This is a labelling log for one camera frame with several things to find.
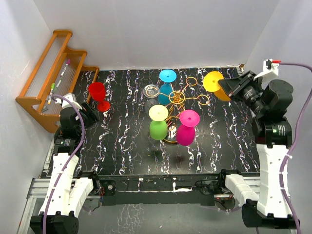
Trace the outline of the yellow orange wine glass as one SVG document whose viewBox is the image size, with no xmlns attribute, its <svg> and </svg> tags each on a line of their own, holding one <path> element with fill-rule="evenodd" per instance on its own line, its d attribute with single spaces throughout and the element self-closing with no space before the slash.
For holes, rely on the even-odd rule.
<svg viewBox="0 0 312 234">
<path fill-rule="evenodd" d="M 209 72 L 203 79 L 203 87 L 207 92 L 213 93 L 221 101 L 230 101 L 218 81 L 223 80 L 223 75 L 218 71 Z"/>
</svg>

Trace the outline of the red wine glass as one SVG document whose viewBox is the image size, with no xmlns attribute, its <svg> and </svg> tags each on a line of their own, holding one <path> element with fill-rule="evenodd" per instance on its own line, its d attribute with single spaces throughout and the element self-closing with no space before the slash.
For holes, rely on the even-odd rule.
<svg viewBox="0 0 312 234">
<path fill-rule="evenodd" d="M 110 109 L 110 103 L 105 100 L 106 90 L 101 82 L 94 82 L 88 87 L 89 94 L 93 100 L 97 101 L 97 109 L 100 112 L 106 112 Z"/>
</svg>

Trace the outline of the blue wine glass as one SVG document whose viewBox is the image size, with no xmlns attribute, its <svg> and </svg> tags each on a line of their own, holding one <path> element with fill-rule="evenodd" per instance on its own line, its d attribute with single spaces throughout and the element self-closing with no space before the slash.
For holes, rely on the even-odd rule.
<svg viewBox="0 0 312 234">
<path fill-rule="evenodd" d="M 176 77 L 177 75 L 175 71 L 170 69 L 165 69 L 160 72 L 159 78 L 161 81 L 164 82 L 164 84 L 159 89 L 160 91 L 160 94 L 158 95 L 159 104 L 166 106 L 171 103 L 169 100 L 169 95 L 173 91 L 171 83 L 176 80 Z"/>
</svg>

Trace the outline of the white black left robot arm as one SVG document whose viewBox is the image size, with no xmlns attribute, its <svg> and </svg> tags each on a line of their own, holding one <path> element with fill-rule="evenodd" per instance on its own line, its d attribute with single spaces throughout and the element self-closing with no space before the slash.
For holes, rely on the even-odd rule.
<svg viewBox="0 0 312 234">
<path fill-rule="evenodd" d="M 101 183 L 91 172 L 73 181 L 79 161 L 84 130 L 99 121 L 87 102 L 66 104 L 60 112 L 60 126 L 54 134 L 53 168 L 48 191 L 38 215 L 30 220 L 36 234 L 76 234 L 78 215 L 88 194 L 100 191 Z"/>
</svg>

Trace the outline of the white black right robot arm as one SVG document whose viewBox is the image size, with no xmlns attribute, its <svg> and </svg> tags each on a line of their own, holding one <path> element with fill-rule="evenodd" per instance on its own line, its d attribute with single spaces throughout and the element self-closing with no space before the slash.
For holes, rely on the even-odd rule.
<svg viewBox="0 0 312 234">
<path fill-rule="evenodd" d="M 223 169 L 217 187 L 222 193 L 232 192 L 241 207 L 242 219 L 249 228 L 295 229 L 298 220 L 287 203 L 288 150 L 293 144 L 292 127 L 285 117 L 293 100 L 293 86 L 273 79 L 262 88 L 262 78 L 248 71 L 233 79 L 218 81 L 222 91 L 234 101 L 244 102 L 254 113 L 253 134 L 260 162 L 259 192 L 246 183 L 238 171 Z"/>
</svg>

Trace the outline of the magenta wine glass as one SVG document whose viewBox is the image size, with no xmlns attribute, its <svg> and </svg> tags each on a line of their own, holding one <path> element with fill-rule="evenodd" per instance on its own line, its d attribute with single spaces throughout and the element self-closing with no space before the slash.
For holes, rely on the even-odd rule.
<svg viewBox="0 0 312 234">
<path fill-rule="evenodd" d="M 200 117 L 194 110 L 185 110 L 180 116 L 181 125 L 176 133 L 176 140 L 182 146 L 189 146 L 195 138 L 195 127 L 200 122 Z"/>
</svg>

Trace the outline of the clear wine glass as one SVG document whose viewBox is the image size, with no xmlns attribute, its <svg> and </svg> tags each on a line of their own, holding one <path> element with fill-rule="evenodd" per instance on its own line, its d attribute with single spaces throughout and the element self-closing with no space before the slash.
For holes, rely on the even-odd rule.
<svg viewBox="0 0 312 234">
<path fill-rule="evenodd" d="M 145 97 L 148 98 L 148 100 L 145 102 L 145 105 L 144 105 L 146 113 L 149 113 L 149 110 L 153 106 L 159 104 L 158 100 L 156 99 L 159 93 L 160 93 L 160 88 L 154 84 L 149 84 L 144 87 L 143 94 L 145 95 Z"/>
</svg>

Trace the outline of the green wine glass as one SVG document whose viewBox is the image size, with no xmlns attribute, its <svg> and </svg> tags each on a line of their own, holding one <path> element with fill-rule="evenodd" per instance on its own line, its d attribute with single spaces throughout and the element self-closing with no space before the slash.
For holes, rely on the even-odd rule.
<svg viewBox="0 0 312 234">
<path fill-rule="evenodd" d="M 149 110 L 150 137 L 154 140 L 163 140 L 168 133 L 166 118 L 168 117 L 168 109 L 163 105 L 154 105 Z"/>
</svg>

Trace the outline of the wooden tiered shelf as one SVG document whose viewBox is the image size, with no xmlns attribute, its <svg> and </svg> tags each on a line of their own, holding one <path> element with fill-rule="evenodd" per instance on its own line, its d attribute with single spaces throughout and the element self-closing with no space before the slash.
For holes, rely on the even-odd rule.
<svg viewBox="0 0 312 234">
<path fill-rule="evenodd" d="M 74 93 L 77 101 L 89 102 L 88 86 L 95 82 L 99 68 L 85 65 L 87 52 L 72 49 L 68 46 L 73 33 L 70 30 L 54 30 L 53 34 L 38 59 L 31 75 L 24 85 L 16 102 L 28 112 L 46 131 L 54 133 L 59 123 L 61 106 L 48 97 L 52 83 L 55 83 L 53 94 L 66 95 Z M 60 74 L 67 60 L 71 62 L 63 77 Z"/>
</svg>

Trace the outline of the green cap marker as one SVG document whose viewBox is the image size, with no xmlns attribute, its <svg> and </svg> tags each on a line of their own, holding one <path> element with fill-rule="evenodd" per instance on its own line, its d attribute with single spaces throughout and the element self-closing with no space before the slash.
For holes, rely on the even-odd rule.
<svg viewBox="0 0 312 234">
<path fill-rule="evenodd" d="M 48 97 L 48 105 L 50 105 L 51 103 L 51 100 L 52 100 L 52 95 L 53 95 L 53 92 L 54 92 L 54 87 L 55 87 L 55 83 L 52 83 L 51 85 L 51 90 L 50 90 L 50 94 L 49 94 L 49 97 Z"/>
</svg>

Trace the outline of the purple cap marker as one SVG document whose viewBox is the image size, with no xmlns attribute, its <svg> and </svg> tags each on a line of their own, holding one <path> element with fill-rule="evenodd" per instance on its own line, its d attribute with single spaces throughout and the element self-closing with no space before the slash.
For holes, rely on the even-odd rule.
<svg viewBox="0 0 312 234">
<path fill-rule="evenodd" d="M 66 64 L 65 64 L 65 67 L 63 68 L 63 70 L 62 70 L 62 72 L 61 72 L 61 74 L 60 74 L 60 77 L 63 77 L 63 75 L 64 75 L 64 73 L 65 73 L 67 67 L 68 67 L 69 64 L 70 64 L 70 62 L 71 62 L 71 60 L 68 59 L 67 62 L 66 62 Z"/>
</svg>

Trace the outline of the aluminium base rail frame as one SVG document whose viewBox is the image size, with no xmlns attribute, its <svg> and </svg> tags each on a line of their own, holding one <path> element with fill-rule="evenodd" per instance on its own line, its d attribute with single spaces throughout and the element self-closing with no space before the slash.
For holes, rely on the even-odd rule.
<svg viewBox="0 0 312 234">
<path fill-rule="evenodd" d="M 219 203 L 225 212 L 241 210 L 246 227 L 294 230 L 300 221 L 289 207 L 286 183 L 279 180 L 279 172 L 265 183 L 260 173 L 226 169 L 218 174 L 52 175 L 32 181 L 19 233 L 76 234 L 87 200 L 98 206 Z"/>
</svg>

